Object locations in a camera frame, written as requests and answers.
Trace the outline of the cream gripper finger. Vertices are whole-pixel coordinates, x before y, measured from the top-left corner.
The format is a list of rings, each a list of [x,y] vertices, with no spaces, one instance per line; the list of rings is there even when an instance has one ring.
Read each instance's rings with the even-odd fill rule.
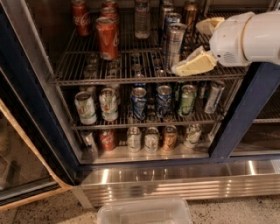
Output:
[[[186,77],[212,71],[217,66],[217,62],[211,51],[206,51],[203,46],[200,46],[185,60],[174,65],[171,70],[177,76]]]
[[[224,21],[224,17],[207,18],[205,20],[199,21],[196,24],[196,29],[200,34],[212,36]]]

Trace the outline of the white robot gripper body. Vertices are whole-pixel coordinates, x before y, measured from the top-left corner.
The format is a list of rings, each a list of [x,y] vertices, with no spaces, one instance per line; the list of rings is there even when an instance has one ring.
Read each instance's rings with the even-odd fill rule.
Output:
[[[247,12],[226,19],[209,40],[210,51],[224,67],[245,67],[242,36],[247,22],[255,15]]]

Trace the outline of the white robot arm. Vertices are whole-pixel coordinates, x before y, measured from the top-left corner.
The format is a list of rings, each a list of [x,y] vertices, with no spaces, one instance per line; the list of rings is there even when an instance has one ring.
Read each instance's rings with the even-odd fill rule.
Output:
[[[196,24],[196,29],[210,37],[210,49],[197,48],[171,70],[186,77],[211,71],[218,64],[224,67],[246,67],[253,62],[279,65],[279,24],[279,10],[202,20]]]

